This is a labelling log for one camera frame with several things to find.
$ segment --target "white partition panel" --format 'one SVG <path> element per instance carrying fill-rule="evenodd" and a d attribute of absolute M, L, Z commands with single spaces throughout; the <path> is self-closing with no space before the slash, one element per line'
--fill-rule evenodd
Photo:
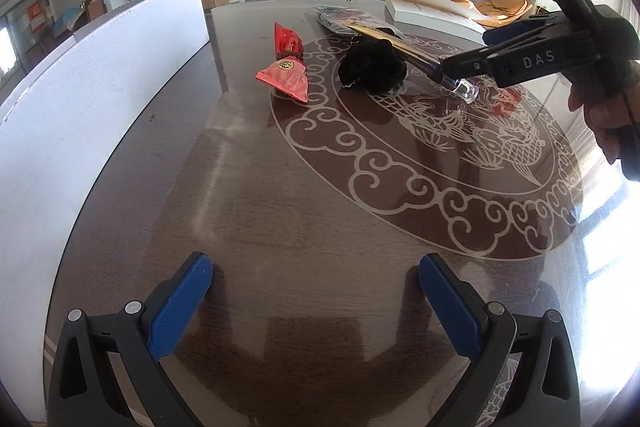
<path fill-rule="evenodd" d="M 0 378 L 45 418 L 42 346 L 66 241 L 109 156 L 209 41 L 201 0 L 137 0 L 76 32 L 0 107 Z"/>

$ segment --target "decorative oval pattern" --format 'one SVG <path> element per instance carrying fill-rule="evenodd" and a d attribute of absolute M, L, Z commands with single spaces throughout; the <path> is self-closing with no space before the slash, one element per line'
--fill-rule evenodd
<path fill-rule="evenodd" d="M 459 52 L 408 38 L 436 57 Z M 398 229 L 475 257 L 533 257 L 569 236 L 577 162 L 535 96 L 480 76 L 478 100 L 466 105 L 412 66 L 387 95 L 345 89 L 337 69 L 350 44 L 305 45 L 308 104 L 271 98 L 284 137 L 322 178 Z"/>

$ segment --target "silver bolt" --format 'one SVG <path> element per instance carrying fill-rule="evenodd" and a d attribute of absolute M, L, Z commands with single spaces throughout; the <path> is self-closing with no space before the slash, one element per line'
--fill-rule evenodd
<path fill-rule="evenodd" d="M 71 322 L 75 322 L 80 317 L 82 317 L 82 312 L 76 308 L 75 310 L 71 310 L 69 314 L 66 316 Z"/>
<path fill-rule="evenodd" d="M 548 312 L 546 312 L 546 316 L 549 317 L 549 320 L 551 322 L 558 323 L 562 320 L 562 315 L 556 310 L 549 310 Z"/>
<path fill-rule="evenodd" d="M 494 315 L 502 315 L 504 313 L 504 306 L 500 302 L 490 302 L 489 311 Z"/>
<path fill-rule="evenodd" d="M 129 315 L 133 315 L 138 313 L 142 309 L 142 304 L 139 301 L 131 301 L 124 306 L 124 311 L 126 311 Z"/>

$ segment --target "black hair scrunchie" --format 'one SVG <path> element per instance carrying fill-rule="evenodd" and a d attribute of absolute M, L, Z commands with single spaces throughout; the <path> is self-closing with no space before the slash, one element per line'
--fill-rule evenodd
<path fill-rule="evenodd" d="M 387 28 L 379 28 L 392 34 Z M 384 94 L 402 84 L 406 62 L 396 55 L 391 42 L 362 37 L 344 56 L 338 68 L 344 87 L 360 86 L 369 94 Z"/>

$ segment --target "blue gripper pad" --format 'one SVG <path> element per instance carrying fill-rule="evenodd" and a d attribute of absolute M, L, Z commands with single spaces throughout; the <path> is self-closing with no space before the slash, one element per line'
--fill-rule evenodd
<path fill-rule="evenodd" d="M 213 266 L 208 256 L 201 254 L 182 276 L 175 290 L 149 324 L 148 347 L 157 362 L 174 352 L 182 332 L 211 286 Z"/>
<path fill-rule="evenodd" d="M 482 336 L 465 301 L 429 255 L 420 260 L 418 279 L 456 352 L 473 362 L 482 353 Z"/>

